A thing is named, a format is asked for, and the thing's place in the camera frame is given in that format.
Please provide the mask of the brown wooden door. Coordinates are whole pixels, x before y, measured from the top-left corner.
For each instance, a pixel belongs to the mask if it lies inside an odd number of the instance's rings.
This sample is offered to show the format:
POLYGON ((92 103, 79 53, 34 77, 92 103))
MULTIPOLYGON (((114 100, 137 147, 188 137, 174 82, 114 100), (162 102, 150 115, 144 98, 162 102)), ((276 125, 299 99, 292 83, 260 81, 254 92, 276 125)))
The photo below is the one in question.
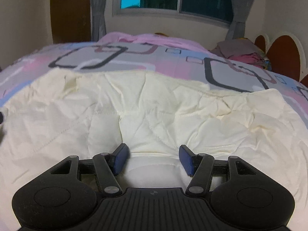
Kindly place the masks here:
POLYGON ((91 40, 90 0, 50 0, 54 43, 91 40))

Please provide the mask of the right grey curtain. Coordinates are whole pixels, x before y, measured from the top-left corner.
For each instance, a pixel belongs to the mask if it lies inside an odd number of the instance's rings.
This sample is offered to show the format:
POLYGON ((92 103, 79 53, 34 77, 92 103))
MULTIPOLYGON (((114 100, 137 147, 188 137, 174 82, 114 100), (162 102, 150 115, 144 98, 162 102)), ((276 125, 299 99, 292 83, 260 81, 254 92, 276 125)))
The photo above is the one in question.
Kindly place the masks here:
POLYGON ((231 0, 233 19, 226 35, 226 40, 243 38, 245 25, 254 0, 231 0))

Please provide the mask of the stack of folded clothes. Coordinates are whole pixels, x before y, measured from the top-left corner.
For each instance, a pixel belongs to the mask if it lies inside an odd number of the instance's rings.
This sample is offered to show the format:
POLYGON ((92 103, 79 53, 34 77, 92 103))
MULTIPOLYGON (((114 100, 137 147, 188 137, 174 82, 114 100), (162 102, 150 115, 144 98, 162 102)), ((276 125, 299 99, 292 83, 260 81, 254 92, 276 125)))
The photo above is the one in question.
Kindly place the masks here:
POLYGON ((218 42, 210 53, 271 71, 271 62, 264 51, 247 38, 218 42))

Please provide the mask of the white puffer jacket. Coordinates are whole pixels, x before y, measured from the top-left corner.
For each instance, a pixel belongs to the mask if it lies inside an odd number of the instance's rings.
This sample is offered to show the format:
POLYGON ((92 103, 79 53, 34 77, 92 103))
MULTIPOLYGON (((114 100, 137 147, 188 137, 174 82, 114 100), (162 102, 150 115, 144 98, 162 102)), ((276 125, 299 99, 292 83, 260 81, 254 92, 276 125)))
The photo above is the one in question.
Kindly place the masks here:
POLYGON ((119 144, 131 156, 124 187, 186 187, 182 144, 216 159, 236 155, 287 188, 291 230, 307 230, 307 128, 276 89, 212 90, 145 70, 81 74, 53 69, 1 108, 1 230, 17 230, 14 193, 70 155, 119 144))

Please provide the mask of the left grey curtain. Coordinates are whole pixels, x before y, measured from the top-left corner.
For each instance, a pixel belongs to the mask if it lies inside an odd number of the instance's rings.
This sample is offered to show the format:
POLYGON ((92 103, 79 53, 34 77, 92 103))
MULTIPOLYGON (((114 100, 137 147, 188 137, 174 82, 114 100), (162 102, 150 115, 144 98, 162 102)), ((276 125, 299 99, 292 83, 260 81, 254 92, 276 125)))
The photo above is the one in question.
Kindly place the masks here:
POLYGON ((91 7, 91 40, 99 41, 106 35, 105 7, 106 0, 90 0, 91 7))

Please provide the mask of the patterned grey pink bedsheet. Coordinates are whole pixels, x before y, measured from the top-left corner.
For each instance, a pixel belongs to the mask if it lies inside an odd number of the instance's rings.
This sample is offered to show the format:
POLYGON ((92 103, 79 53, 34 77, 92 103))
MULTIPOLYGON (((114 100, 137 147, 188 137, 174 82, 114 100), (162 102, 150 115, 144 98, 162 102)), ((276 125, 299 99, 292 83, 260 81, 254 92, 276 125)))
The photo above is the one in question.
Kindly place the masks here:
POLYGON ((212 53, 123 42, 54 44, 26 55, 1 72, 1 103, 55 67, 81 73, 146 69, 200 81, 211 89, 276 89, 307 122, 307 87, 292 78, 212 53))

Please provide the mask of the grey curtain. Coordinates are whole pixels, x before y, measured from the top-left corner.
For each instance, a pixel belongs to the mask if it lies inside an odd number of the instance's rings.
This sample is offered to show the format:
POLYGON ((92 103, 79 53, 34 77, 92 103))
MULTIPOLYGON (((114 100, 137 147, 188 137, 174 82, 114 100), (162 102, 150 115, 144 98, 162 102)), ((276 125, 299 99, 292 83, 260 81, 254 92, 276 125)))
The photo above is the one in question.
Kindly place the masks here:
POLYGON ((226 40, 243 38, 245 25, 254 0, 231 0, 233 19, 226 35, 226 40))
POLYGON ((106 0, 90 0, 91 7, 91 40, 99 41, 106 35, 105 7, 106 0))

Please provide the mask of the red white headboard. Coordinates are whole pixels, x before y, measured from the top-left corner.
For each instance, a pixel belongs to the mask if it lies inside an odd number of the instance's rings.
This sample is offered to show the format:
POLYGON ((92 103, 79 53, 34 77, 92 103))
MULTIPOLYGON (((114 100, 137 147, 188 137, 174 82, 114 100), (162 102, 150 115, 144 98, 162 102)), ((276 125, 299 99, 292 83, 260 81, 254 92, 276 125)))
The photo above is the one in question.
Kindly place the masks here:
POLYGON ((274 73, 293 78, 307 86, 307 55, 294 34, 283 31, 272 40, 268 35, 260 34, 254 44, 264 51, 274 73))

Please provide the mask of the pink blanket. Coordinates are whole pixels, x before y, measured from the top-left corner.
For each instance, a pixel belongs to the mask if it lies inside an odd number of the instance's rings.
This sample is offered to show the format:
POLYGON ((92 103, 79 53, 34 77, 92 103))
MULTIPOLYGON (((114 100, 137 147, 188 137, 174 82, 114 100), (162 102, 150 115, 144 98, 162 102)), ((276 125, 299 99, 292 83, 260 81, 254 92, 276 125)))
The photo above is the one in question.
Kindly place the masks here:
POLYGON ((111 32, 103 36, 97 43, 136 43, 136 44, 152 44, 158 46, 166 46, 177 49, 186 49, 194 52, 210 53, 199 43, 182 38, 166 37, 159 34, 138 34, 130 35, 122 32, 111 32))

